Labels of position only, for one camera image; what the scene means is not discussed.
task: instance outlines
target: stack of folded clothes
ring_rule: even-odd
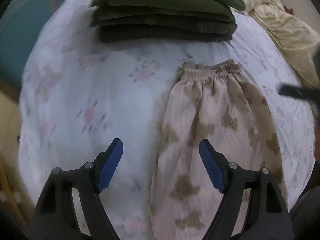
[[[242,0],[93,0],[92,25],[102,41],[176,38],[198,41],[232,39],[236,21],[230,7]]]

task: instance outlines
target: mattress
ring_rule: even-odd
[[[215,43],[141,39],[98,40],[91,0],[65,0],[29,55],[20,95],[18,170],[34,205],[54,167],[77,169],[114,138],[124,153],[103,206],[121,239],[152,239],[150,186],[160,124],[185,61],[215,65],[233,59],[265,95],[279,138],[288,209],[314,166],[314,119],[307,102],[281,97],[281,82],[300,85],[273,41],[249,15],[233,12],[233,40]],[[79,199],[75,208],[89,234]]]

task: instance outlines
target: beige cloth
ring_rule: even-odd
[[[269,34],[306,86],[319,88],[313,57],[320,35],[297,17],[284,11],[280,0],[243,0],[249,13]]]
[[[229,162],[268,167],[286,198],[276,129],[266,99],[233,60],[185,62],[172,88],[151,189],[154,239],[202,239],[222,199],[199,155],[207,138]],[[236,232],[244,222],[245,191]]]

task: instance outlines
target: teal surface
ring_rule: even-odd
[[[64,0],[12,0],[0,20],[0,79],[20,90],[24,65],[48,19]]]

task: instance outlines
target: blue rubber tip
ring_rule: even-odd
[[[215,150],[213,149],[213,147],[211,146],[209,149],[209,144],[211,146],[211,144],[209,143],[208,140],[202,140],[199,144],[199,153],[200,153],[200,157],[202,159],[202,162],[207,170],[207,173],[210,177],[210,180],[212,182],[212,185],[214,188],[216,188],[217,190],[219,190],[221,193],[224,193],[226,187],[224,185],[224,174],[222,173],[222,171],[220,170],[218,164],[216,163],[216,161],[214,160],[211,151]]]
[[[121,159],[122,152],[123,152],[123,143],[120,139],[115,139],[112,144],[110,145],[113,148],[109,153],[109,157],[103,167],[100,170],[99,174],[99,183],[97,184],[98,192],[102,192],[105,188],[107,188],[110,184],[113,174],[116,171],[118,163]]]

